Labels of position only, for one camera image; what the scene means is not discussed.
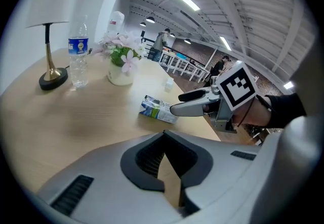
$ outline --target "wooden table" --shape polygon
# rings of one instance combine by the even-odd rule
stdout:
[[[53,53],[53,60],[57,67],[67,66],[67,50]],[[172,129],[219,140],[203,117],[181,117],[173,125],[138,114],[145,95],[171,104],[179,102],[182,91],[175,83],[171,91],[165,91],[169,76],[157,62],[140,60],[134,83],[128,86],[108,81],[107,64],[88,57],[86,87],[75,89],[68,78],[59,88],[44,92],[38,85],[46,69],[42,59],[3,94],[6,156],[18,180],[31,191],[36,192],[54,174],[95,148],[149,133]],[[161,175],[168,178],[170,168],[164,165]]]

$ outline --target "water bottle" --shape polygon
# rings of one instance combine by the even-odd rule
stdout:
[[[88,53],[87,16],[76,18],[71,24],[69,34],[70,77],[78,88],[88,84],[88,69],[85,59]]]

